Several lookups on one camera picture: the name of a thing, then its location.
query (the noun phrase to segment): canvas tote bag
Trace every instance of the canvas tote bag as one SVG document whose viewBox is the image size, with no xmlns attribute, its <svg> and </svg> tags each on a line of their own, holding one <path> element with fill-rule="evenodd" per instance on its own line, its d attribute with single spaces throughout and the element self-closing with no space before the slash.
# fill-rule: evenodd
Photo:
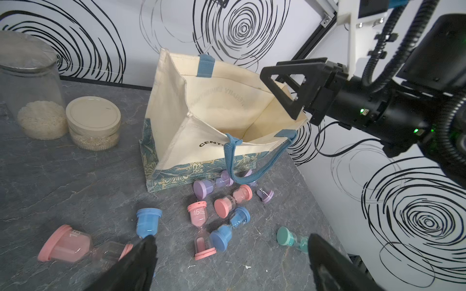
<svg viewBox="0 0 466 291">
<path fill-rule="evenodd" d="M 255 169 L 280 145 L 283 152 L 306 121 L 304 113 L 291 119 L 256 73 L 208 55 L 161 50 L 140 140 L 147 190 L 214 178 L 224 169 L 244 183 L 234 173 Z"/>
</svg>

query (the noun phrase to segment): plastic container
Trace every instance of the plastic container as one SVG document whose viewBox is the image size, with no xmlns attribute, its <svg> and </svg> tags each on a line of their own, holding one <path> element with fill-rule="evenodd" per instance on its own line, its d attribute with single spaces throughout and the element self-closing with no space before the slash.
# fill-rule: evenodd
<svg viewBox="0 0 466 291">
<path fill-rule="evenodd" d="M 253 197 L 253 191 L 247 185 L 241 185 L 238 189 L 233 192 L 233 195 L 227 195 L 223 198 L 215 200 L 213 206 L 215 212 L 221 217 L 225 218 L 228 216 L 232 209 L 236 208 L 237 204 L 244 201 L 249 201 Z"/>
<path fill-rule="evenodd" d="M 82 149 L 109 149 L 120 139 L 120 110 L 107 99 L 76 98 L 66 107 L 66 118 L 71 139 Z"/>
<path fill-rule="evenodd" d="M 207 215 L 207 202 L 200 201 L 188 206 L 191 223 L 196 227 L 203 226 L 208 219 Z"/>
<path fill-rule="evenodd" d="M 215 249 L 221 252 L 226 251 L 228 242 L 232 239 L 232 230 L 247 224 L 249 221 L 251 221 L 249 211 L 244 207 L 238 207 L 229 224 L 222 224 L 210 234 Z"/>
<path fill-rule="evenodd" d="M 218 229 L 212 231 L 210 238 L 215 249 L 224 252 L 228 247 L 228 242 L 232 239 L 232 227 L 228 224 L 222 224 Z"/>
<path fill-rule="evenodd" d="M 158 219 L 162 217 L 162 211 L 158 208 L 142 208 L 136 212 L 137 227 L 136 233 L 141 238 L 148 235 L 156 235 L 158 229 Z"/>
<path fill-rule="evenodd" d="M 39 38 L 0 31 L 0 93 L 23 132 L 38 140 L 68 132 L 56 55 Z"/>
<path fill-rule="evenodd" d="M 277 242 L 279 244 L 294 247 L 306 254 L 308 253 L 308 240 L 307 237 L 298 237 L 284 226 L 281 226 L 277 231 Z"/>
<path fill-rule="evenodd" d="M 230 225 L 233 228 L 238 228 L 239 226 L 247 224 L 250 221 L 251 215 L 249 214 L 249 211 L 247 211 L 246 208 L 240 206 L 237 209 L 235 209 L 235 213 L 233 217 L 230 219 Z"/>
<path fill-rule="evenodd" d="M 229 187 L 231 185 L 233 185 L 233 179 L 230 178 L 230 175 L 227 173 L 226 170 L 224 170 L 221 172 L 220 178 L 217 178 L 215 180 L 204 179 L 200 181 L 194 181 L 192 187 L 194 189 L 194 194 L 196 195 L 196 197 L 199 200 L 203 200 L 215 189 L 221 187 Z"/>
<path fill-rule="evenodd" d="M 60 226 L 42 247 L 37 259 L 42 262 L 51 259 L 74 263 L 92 250 L 90 235 L 74 230 L 69 225 Z"/>
<path fill-rule="evenodd" d="M 209 233 L 204 229 L 200 229 L 196 235 L 194 249 L 196 250 L 196 254 L 194 255 L 196 261 L 217 253 Z"/>
<path fill-rule="evenodd" d="M 260 197 L 264 204 L 267 204 L 274 196 L 274 192 L 266 187 L 260 187 L 257 189 L 256 194 Z"/>
<path fill-rule="evenodd" d="M 233 192 L 233 198 L 236 204 L 241 204 L 245 201 L 251 200 L 253 197 L 253 191 L 248 185 L 241 185 L 238 189 Z"/>
<path fill-rule="evenodd" d="M 132 244 L 107 241 L 92 251 L 92 261 L 115 264 L 132 250 Z"/>
</svg>

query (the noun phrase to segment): floral pattern trim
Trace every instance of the floral pattern trim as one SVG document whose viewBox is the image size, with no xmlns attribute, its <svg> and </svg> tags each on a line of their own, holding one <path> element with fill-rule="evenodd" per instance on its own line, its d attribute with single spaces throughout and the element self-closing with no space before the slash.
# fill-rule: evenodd
<svg viewBox="0 0 466 291">
<path fill-rule="evenodd" d="M 165 170 L 156 170 L 158 157 L 149 118 L 144 119 L 143 138 L 139 141 L 139 144 L 146 176 L 146 186 L 149 192 L 190 184 L 196 180 L 219 177 L 220 172 L 225 169 L 225 159 L 221 158 L 177 165 Z M 265 157 L 267 153 L 265 151 L 235 156 L 235 173 L 255 169 L 257 161 Z"/>
</svg>

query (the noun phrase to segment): jar lid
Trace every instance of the jar lid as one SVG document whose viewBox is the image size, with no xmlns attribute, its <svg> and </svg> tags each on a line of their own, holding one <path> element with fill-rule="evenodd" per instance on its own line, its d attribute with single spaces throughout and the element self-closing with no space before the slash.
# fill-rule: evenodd
<svg viewBox="0 0 466 291">
<path fill-rule="evenodd" d="M 0 31 L 0 68 L 38 73 L 56 63 L 56 51 L 39 38 L 16 31 Z"/>
<path fill-rule="evenodd" d="M 66 107 L 69 127 L 77 134 L 88 137 L 106 137 L 120 127 L 118 107 L 107 99 L 84 96 L 71 101 Z"/>
</svg>

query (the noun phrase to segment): gray marble countertop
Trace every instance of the gray marble countertop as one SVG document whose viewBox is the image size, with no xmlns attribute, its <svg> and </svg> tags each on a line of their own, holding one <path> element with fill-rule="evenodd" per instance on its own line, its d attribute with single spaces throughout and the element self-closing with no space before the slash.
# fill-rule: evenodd
<svg viewBox="0 0 466 291">
<path fill-rule="evenodd" d="M 288 155 L 259 180 L 275 191 L 263 205 L 254 195 L 245 206 L 251 222 L 233 233 L 228 249 L 194 260 L 194 237 L 187 205 L 196 201 L 192 185 L 147 192 L 138 140 L 149 91 L 63 81 L 66 102 L 96 95 L 121 110 L 121 140 L 103 152 L 77 148 L 69 134 L 53 141 L 24 136 L 0 103 L 0 290 L 82 290 L 102 269 L 87 257 L 77 264 L 41 263 L 37 255 L 62 224 L 106 240 L 137 243 L 136 211 L 163 210 L 156 242 L 158 263 L 151 290 L 315 290 L 309 258 L 276 242 L 285 225 L 297 234 L 320 234 L 344 253 L 304 178 Z M 208 196 L 207 230 L 224 220 Z"/>
</svg>

